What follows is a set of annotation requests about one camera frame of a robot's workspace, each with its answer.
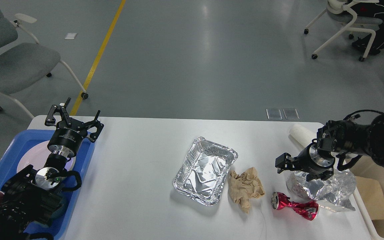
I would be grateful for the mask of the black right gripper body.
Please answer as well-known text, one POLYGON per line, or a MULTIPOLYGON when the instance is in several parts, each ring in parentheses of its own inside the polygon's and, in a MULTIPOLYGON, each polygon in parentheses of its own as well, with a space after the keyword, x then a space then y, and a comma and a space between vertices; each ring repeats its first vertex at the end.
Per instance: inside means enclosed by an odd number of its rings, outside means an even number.
POLYGON ((305 173, 321 173, 334 169, 335 157, 329 151, 318 149, 316 143, 309 144, 297 157, 303 166, 301 171, 305 173))

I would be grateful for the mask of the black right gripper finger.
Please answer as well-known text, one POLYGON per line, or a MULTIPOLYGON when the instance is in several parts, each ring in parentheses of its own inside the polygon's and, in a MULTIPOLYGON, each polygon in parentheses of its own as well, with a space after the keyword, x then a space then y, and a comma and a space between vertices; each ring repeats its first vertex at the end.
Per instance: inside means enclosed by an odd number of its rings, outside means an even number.
POLYGON ((328 169, 321 173, 308 173, 306 176, 306 181, 317 180, 317 179, 326 181, 333 175, 334 175, 334 169, 328 169))
POLYGON ((299 161, 298 157, 292 157, 288 153, 283 153, 275 159, 275 167, 277 169, 277 173, 280 174, 285 170, 289 171, 297 171, 302 170, 303 166, 299 161))

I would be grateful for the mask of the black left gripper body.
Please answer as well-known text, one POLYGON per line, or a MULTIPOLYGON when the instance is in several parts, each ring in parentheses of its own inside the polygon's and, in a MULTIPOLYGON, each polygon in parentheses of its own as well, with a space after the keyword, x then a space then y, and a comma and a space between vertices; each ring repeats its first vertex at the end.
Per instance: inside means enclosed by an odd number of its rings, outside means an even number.
POLYGON ((49 140, 47 149, 52 154, 58 154, 66 158, 76 157, 77 152, 87 138, 87 130, 75 131, 72 129, 56 129, 52 138, 49 140))

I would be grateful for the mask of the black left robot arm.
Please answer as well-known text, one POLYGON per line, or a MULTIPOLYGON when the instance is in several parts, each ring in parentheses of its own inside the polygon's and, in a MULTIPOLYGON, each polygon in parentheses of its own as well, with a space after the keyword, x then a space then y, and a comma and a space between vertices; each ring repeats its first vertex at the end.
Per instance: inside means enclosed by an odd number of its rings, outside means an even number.
POLYGON ((1 187, 0 240, 53 240, 48 232, 26 233, 31 222, 50 225, 52 215, 63 208, 63 192, 74 192, 82 185, 78 171, 68 170, 66 164, 76 157, 84 139, 94 143, 104 125, 98 120, 100 110, 93 120, 82 122, 69 116, 64 104, 53 105, 45 125, 55 126, 47 148, 49 156, 43 167, 36 170, 27 165, 1 187))

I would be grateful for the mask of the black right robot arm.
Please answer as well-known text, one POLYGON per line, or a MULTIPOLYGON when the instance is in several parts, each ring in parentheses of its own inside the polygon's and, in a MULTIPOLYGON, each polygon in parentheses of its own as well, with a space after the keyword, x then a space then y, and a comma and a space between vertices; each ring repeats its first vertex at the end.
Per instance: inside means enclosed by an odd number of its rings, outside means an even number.
POLYGON ((307 181, 327 180, 335 169, 350 169, 363 156, 384 167, 384 112, 378 111, 369 125, 355 123, 359 117, 360 111, 354 111, 343 120, 328 121, 299 155, 285 152, 277 157, 277 172, 302 171, 308 174, 307 181))

